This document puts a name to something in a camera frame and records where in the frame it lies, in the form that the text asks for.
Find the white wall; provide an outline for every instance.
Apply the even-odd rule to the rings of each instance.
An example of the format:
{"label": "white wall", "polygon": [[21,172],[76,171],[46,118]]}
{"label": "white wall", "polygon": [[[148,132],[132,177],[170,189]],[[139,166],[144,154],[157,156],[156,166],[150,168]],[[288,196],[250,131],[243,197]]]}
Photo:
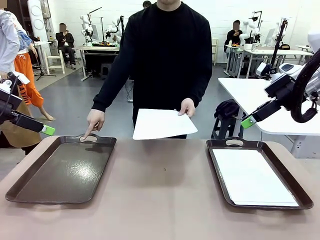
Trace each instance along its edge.
{"label": "white wall", "polygon": [[[82,21],[80,15],[102,7],[92,14],[92,21],[101,27],[99,17],[103,17],[103,27],[106,29],[112,24],[112,20],[123,15],[125,22],[128,18],[142,9],[144,0],[49,0],[54,31],[59,31],[59,23],[67,24],[68,30],[73,34],[75,45],[80,46],[85,42],[81,34]],[[312,20],[319,19],[319,0],[184,0],[191,8],[208,19],[213,38],[219,39],[218,62],[226,62],[223,52],[224,42],[228,31],[232,29],[233,21],[243,21],[252,17],[252,12],[263,11],[261,26],[261,41],[264,42],[269,29],[275,28],[276,22],[281,17],[291,17],[288,23],[287,33],[283,39],[286,43],[294,45],[306,45],[308,31]]]}

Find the brown tray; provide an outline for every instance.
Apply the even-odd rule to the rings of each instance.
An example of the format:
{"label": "brown tray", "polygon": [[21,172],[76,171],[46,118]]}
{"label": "brown tray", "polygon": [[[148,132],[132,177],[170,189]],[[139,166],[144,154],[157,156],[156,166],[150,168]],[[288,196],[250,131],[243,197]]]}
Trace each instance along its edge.
{"label": "brown tray", "polygon": [[[263,210],[305,210],[314,206],[305,190],[300,186],[297,180],[291,175],[287,168],[282,164],[278,157],[272,152],[268,145],[263,141],[246,141],[239,137],[230,137],[224,140],[208,140],[206,142],[209,154],[211,156],[217,178],[220,182],[222,193],[227,203],[234,207],[263,209]],[[263,205],[236,205],[230,198],[224,178],[220,172],[216,157],[212,149],[246,149],[257,150],[290,191],[299,206],[263,206]]]}
{"label": "brown tray", "polygon": [[6,193],[11,202],[82,204],[95,194],[116,139],[91,134],[58,137]]}

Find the hand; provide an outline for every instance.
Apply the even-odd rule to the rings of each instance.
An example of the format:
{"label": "hand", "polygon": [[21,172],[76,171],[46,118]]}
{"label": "hand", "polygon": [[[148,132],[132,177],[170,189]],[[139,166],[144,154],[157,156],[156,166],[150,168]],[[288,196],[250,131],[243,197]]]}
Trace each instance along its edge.
{"label": "hand", "polygon": [[31,49],[31,51],[35,55],[35,58],[37,59],[38,58],[38,53],[37,53],[37,50],[35,49],[35,47],[32,45],[32,43],[30,43],[29,48]]}
{"label": "hand", "polygon": [[183,114],[187,114],[189,118],[191,118],[196,113],[195,103],[191,98],[186,98],[181,103],[181,110],[179,112],[179,116]]}
{"label": "hand", "polygon": [[86,139],[92,131],[100,132],[105,123],[105,113],[100,110],[92,109],[87,117],[87,121],[89,127],[84,134],[84,139]]}
{"label": "hand", "polygon": [[0,79],[8,79],[8,73],[4,72],[4,71],[0,71]]}

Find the black sweater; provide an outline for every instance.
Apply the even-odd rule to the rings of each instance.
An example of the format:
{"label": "black sweater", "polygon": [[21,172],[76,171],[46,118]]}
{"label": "black sweater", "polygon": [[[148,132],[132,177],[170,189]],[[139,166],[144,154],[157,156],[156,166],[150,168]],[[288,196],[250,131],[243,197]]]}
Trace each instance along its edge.
{"label": "black sweater", "polygon": [[184,3],[169,12],[155,3],[132,15],[92,108],[105,111],[129,76],[134,79],[134,112],[179,111],[186,98],[197,107],[212,76],[209,22]]}
{"label": "black sweater", "polygon": [[58,41],[58,48],[63,47],[65,45],[65,43],[68,43],[69,47],[71,47],[71,48],[75,47],[74,46],[74,43],[75,43],[74,36],[72,36],[71,33],[67,33],[64,36],[63,32],[58,32],[57,34],[55,34],[55,38]]}
{"label": "black sweater", "polygon": [[237,36],[234,36],[235,33],[236,33],[235,30],[231,30],[231,31],[228,32],[228,34],[227,34],[227,36],[226,36],[226,40],[225,40],[225,42],[224,42],[224,46],[223,46],[223,47],[224,47],[224,51],[227,50],[226,45],[229,44],[230,40],[232,40],[232,44],[238,44],[238,45],[240,45],[240,43],[241,43],[240,35],[241,35],[243,32],[242,32],[241,30],[239,30],[239,34],[238,34]]}

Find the tray handle hole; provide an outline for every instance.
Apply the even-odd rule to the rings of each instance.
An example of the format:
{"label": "tray handle hole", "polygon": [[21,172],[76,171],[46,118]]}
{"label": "tray handle hole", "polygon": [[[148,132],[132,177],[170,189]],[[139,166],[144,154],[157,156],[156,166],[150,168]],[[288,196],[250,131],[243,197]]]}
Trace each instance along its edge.
{"label": "tray handle hole", "polygon": [[88,136],[85,140],[84,140],[84,137],[80,137],[80,142],[93,142],[93,143],[96,143],[98,141],[98,139],[95,137],[95,136]]}
{"label": "tray handle hole", "polygon": [[225,142],[225,144],[227,144],[228,146],[230,146],[230,145],[243,146],[243,145],[244,145],[244,142],[243,142],[243,141],[240,141],[240,140],[227,140],[227,141]]}

